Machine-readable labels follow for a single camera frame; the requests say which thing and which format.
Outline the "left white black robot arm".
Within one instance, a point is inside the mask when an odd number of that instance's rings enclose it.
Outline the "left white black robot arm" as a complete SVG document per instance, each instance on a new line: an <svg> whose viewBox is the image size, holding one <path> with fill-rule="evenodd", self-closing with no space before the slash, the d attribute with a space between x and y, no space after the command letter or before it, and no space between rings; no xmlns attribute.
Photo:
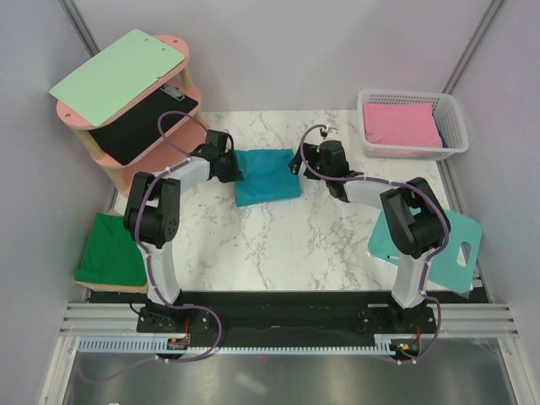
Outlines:
<svg viewBox="0 0 540 405"><path fill-rule="evenodd" d="M138 172L133 178L123 224L141 253L148 282L138 316L139 333L187 329L195 308L182 303L172 241L181 224L182 193L213 178L222 183L243 178L233 137L216 130L207 131L205 142L179 164L154 174Z"/></svg>

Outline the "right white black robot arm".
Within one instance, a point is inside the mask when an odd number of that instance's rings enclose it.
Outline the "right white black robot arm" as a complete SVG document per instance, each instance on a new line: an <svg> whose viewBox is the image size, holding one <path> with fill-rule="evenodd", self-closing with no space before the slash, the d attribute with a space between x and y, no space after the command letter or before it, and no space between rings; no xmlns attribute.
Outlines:
<svg viewBox="0 0 540 405"><path fill-rule="evenodd" d="M292 174L324 181L330 195L344 203L379 209L393 245L398 249L391 302L382 317L393 332L406 332L425 317L425 283L431 258L448 243L450 221L423 177L390 182L350 169L342 144L301 142L289 162Z"/></svg>

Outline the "teal t shirt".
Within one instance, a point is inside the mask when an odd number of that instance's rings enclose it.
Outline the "teal t shirt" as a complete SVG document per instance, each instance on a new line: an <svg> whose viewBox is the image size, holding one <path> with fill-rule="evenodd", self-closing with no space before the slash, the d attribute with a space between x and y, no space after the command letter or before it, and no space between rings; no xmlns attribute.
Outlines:
<svg viewBox="0 0 540 405"><path fill-rule="evenodd" d="M291 149L251 149L236 152L243 175L235 183L235 200L239 208L270 203L302 195L300 180L290 172Z"/></svg>

